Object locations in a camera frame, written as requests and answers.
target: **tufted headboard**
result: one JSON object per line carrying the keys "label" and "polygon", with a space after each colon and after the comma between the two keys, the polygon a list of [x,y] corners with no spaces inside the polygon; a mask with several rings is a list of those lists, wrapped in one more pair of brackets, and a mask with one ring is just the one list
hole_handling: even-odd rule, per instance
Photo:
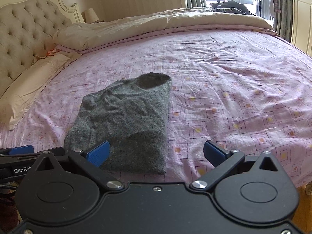
{"label": "tufted headboard", "polygon": [[0,0],[0,97],[34,62],[54,48],[58,29],[84,22],[77,4],[62,0]]}

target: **beige comforter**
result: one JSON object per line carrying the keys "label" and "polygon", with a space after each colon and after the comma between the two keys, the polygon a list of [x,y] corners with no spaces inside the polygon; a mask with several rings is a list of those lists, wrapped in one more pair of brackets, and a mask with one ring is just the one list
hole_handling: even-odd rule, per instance
{"label": "beige comforter", "polygon": [[273,30],[264,19],[255,16],[216,13],[207,7],[183,8],[105,23],[76,23],[57,31],[53,41],[82,51],[148,32],[195,25],[243,25]]}

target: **blue gripper pad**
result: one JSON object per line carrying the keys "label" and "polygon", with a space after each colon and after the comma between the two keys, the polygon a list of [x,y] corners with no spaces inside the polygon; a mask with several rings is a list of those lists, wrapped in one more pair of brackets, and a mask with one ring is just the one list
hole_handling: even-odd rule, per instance
{"label": "blue gripper pad", "polygon": [[105,141],[90,148],[85,158],[96,167],[100,167],[100,165],[108,158],[109,154],[110,144],[108,141]]}
{"label": "blue gripper pad", "polygon": [[222,151],[209,142],[204,144],[204,156],[214,167],[217,167],[227,159],[227,156]]}
{"label": "blue gripper pad", "polygon": [[32,147],[32,145],[12,148],[9,151],[9,155],[20,155],[20,154],[31,154],[31,153],[34,153],[34,147]]}

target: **white pillow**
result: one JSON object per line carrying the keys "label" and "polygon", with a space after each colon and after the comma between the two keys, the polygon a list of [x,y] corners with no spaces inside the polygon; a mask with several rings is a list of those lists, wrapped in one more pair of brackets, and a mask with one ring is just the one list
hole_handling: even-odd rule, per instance
{"label": "white pillow", "polygon": [[0,98],[0,122],[13,130],[45,86],[64,68],[70,58],[56,54],[26,69]]}

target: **lamp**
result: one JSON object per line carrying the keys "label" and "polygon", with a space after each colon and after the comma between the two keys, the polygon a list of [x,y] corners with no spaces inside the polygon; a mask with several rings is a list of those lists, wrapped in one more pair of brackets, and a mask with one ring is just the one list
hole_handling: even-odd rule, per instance
{"label": "lamp", "polygon": [[99,21],[99,17],[96,15],[93,8],[85,10],[84,14],[85,14],[85,22],[87,24],[96,23],[97,21]]}

